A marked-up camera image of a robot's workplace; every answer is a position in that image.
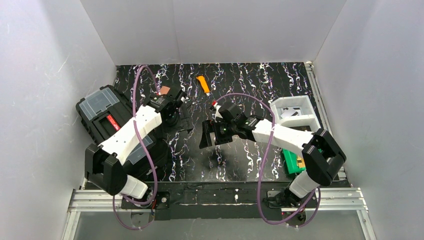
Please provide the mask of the white credit card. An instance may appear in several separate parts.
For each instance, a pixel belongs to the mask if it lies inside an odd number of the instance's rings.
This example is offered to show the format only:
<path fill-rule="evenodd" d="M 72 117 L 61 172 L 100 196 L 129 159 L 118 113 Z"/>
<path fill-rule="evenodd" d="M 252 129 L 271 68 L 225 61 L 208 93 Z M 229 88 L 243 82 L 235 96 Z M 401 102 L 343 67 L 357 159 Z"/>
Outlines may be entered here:
<path fill-rule="evenodd" d="M 280 110 L 281 110 L 281 114 L 280 114 L 281 118 L 288 118 L 288 117 L 302 115 L 302 111 L 299 107 L 283 107 Z"/>

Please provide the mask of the black toolbox with clear lids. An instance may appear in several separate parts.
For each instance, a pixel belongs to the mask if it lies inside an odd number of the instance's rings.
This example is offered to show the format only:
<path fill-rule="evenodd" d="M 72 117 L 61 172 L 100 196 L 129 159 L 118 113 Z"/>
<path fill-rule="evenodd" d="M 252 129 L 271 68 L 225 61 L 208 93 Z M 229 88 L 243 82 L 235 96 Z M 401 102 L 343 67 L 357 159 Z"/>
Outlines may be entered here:
<path fill-rule="evenodd" d="M 130 100 L 112 85 L 100 87 L 76 105 L 81 123 L 96 145 L 112 137 L 132 117 Z M 158 178 L 160 170 L 165 168 L 171 154 L 161 127 L 152 130 L 143 143 L 148 150 Z M 131 176 L 152 182 L 151 166 L 142 146 L 138 143 L 123 164 L 124 170 Z"/>

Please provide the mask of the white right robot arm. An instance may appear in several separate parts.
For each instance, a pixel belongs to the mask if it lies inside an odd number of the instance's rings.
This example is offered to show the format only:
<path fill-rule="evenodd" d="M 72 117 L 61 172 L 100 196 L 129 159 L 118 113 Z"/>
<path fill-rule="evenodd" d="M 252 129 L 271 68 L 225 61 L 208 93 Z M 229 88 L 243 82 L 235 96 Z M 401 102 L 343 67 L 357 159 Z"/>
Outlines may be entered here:
<path fill-rule="evenodd" d="M 238 136 L 288 150 L 303 159 L 305 170 L 284 191 L 286 199 L 300 200 L 317 187 L 331 185 L 347 160 L 336 140 L 323 128 L 315 132 L 292 129 L 262 116 L 246 116 L 233 103 L 215 103 L 211 109 L 215 110 L 215 118 L 202 123 L 200 149 L 231 143 L 233 136 Z"/>

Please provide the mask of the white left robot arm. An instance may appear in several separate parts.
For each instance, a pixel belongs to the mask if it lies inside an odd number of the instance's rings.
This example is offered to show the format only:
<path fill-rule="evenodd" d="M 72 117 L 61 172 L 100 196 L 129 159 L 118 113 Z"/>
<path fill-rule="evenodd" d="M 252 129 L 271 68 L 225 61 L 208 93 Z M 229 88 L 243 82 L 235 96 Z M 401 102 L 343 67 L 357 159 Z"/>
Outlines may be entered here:
<path fill-rule="evenodd" d="M 149 189 L 146 174 L 171 153 L 165 133 L 193 129 L 188 99 L 181 87 L 163 86 L 137 104 L 111 85 L 81 99 L 75 108 L 93 140 L 85 150 L 85 178 L 111 196 L 141 200 Z"/>

